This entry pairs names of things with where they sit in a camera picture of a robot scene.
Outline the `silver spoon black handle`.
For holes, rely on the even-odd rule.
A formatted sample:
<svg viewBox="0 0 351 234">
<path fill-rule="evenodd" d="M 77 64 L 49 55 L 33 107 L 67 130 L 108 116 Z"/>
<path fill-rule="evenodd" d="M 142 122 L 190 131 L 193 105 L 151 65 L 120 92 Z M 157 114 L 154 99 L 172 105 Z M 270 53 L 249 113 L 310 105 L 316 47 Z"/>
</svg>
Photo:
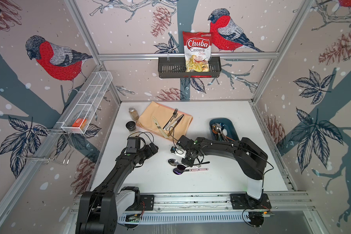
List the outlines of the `silver spoon black handle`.
<svg viewBox="0 0 351 234">
<path fill-rule="evenodd" d="M 220 140 L 221 140 L 221 141 L 227 141 L 227 139 L 226 139 L 226 137 L 225 137 L 225 135 L 224 135 L 224 133 L 223 133 L 223 130 L 222 130 L 221 125 L 218 124 L 218 123 L 216 123 L 216 124 L 215 124 L 215 127 L 216 127 L 216 131 L 217 131 L 217 134 L 218 134 Z"/>
</svg>

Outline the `purple spoon pink handle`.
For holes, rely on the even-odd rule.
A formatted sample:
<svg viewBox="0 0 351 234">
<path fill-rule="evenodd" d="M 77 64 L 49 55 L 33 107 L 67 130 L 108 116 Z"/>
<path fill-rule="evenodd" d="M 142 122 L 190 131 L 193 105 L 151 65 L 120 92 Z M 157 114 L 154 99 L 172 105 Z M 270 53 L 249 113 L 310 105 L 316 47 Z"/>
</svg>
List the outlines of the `purple spoon pink handle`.
<svg viewBox="0 0 351 234">
<path fill-rule="evenodd" d="M 185 170 L 180 170 L 178 168 L 174 168 L 173 169 L 173 173 L 176 175 L 181 175 L 185 172 L 204 172 L 204 171 L 208 171 L 208 168 L 195 168 L 195 169 L 185 169 Z"/>
</svg>

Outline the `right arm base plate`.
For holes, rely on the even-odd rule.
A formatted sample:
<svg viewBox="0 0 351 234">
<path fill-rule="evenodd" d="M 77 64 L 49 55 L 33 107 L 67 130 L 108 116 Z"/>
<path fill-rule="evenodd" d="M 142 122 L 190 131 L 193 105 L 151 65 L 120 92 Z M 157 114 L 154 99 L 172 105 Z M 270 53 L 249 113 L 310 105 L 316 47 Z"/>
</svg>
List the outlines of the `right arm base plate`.
<svg viewBox="0 0 351 234">
<path fill-rule="evenodd" d="M 267 194 L 262 194 L 259 200 L 248 196 L 246 193 L 230 194 L 230 202 L 234 210 L 272 209 Z"/>
</svg>

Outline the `silver spoon green handle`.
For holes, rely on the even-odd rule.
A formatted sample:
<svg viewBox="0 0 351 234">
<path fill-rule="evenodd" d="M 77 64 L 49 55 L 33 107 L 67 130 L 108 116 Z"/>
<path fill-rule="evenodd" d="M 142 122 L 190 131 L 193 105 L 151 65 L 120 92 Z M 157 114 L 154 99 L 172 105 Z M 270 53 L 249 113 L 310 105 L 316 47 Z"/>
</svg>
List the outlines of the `silver spoon green handle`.
<svg viewBox="0 0 351 234">
<path fill-rule="evenodd" d="M 215 140 L 224 141 L 223 138 L 222 138 L 222 136 L 221 136 L 220 130 L 216 127 L 215 124 L 212 124 L 212 125 L 211 125 L 211 129 L 212 129 L 212 132 L 213 132 L 213 134 L 214 134 Z"/>
</svg>

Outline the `purple metallic spoon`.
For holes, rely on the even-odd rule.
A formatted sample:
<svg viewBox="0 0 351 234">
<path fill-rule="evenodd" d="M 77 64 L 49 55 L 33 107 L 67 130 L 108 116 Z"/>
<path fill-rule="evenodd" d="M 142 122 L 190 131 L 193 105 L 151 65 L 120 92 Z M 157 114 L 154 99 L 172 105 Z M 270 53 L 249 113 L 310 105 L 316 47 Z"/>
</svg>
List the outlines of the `purple metallic spoon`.
<svg viewBox="0 0 351 234">
<path fill-rule="evenodd" d="M 198 163 L 198 164 L 196 164 L 196 165 L 204 165 L 204 164 L 209 164 L 209 163 L 210 163 L 210 162 L 207 161 L 207 162 L 203 162 L 203 163 Z M 181 165 L 178 165 L 177 168 L 180 169 L 180 170 L 193 169 L 192 166 L 185 166 L 185 167 L 183 167 L 183 166 L 181 166 Z"/>
</svg>

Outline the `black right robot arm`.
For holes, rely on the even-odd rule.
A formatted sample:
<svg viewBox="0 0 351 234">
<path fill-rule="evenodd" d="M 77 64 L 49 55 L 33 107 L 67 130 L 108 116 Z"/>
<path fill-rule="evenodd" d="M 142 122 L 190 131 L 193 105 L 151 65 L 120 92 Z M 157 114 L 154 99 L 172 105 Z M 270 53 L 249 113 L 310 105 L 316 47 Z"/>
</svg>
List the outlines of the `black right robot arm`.
<svg viewBox="0 0 351 234">
<path fill-rule="evenodd" d="M 268 155 L 247 137 L 237 141 L 216 141 L 204 137 L 192 140 L 182 135 L 176 146 L 185 153 L 182 163 L 193 166 L 201 156 L 220 156 L 238 162 L 248 178 L 246 196 L 260 200 L 263 194 L 263 180 Z"/>
</svg>

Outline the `teal plastic storage box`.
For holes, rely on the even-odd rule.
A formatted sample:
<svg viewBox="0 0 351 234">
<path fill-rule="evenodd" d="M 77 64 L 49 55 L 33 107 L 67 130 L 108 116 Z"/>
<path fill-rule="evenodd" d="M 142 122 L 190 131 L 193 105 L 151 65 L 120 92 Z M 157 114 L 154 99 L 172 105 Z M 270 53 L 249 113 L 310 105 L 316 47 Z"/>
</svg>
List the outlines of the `teal plastic storage box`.
<svg viewBox="0 0 351 234">
<path fill-rule="evenodd" d="M 213 140 L 215 140 L 215 136 L 212 132 L 211 125 L 216 124 L 216 123 L 221 125 L 223 133 L 224 133 L 227 141 L 238 141 L 239 140 L 238 134 L 235 130 L 233 123 L 227 118 L 217 118 L 217 119 L 210 120 L 209 126 L 210 126 L 211 136 L 212 136 Z"/>
</svg>

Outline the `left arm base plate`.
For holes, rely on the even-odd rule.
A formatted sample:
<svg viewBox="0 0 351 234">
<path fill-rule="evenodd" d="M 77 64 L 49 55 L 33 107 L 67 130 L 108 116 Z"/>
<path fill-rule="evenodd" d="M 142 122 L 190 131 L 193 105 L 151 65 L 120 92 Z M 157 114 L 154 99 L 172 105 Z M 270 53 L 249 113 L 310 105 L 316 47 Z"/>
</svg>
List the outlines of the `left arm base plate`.
<svg viewBox="0 0 351 234">
<path fill-rule="evenodd" d="M 125 211 L 152 211 L 154 209 L 154 195 L 140 195 L 135 198 L 134 203 L 125 209 Z"/>
</svg>

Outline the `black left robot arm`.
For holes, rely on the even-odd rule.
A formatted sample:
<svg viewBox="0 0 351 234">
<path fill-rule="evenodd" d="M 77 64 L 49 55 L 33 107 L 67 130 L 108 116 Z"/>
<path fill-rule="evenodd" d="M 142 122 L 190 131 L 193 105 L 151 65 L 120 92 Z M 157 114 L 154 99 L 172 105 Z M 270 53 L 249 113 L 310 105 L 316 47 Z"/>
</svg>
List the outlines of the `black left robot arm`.
<svg viewBox="0 0 351 234">
<path fill-rule="evenodd" d="M 76 223 L 77 234 L 113 234 L 125 211 L 153 210 L 154 196 L 142 196 L 138 187 L 123 187 L 128 175 L 158 152 L 151 142 L 141 137 L 129 137 L 126 147 L 104 181 L 80 198 Z"/>
</svg>

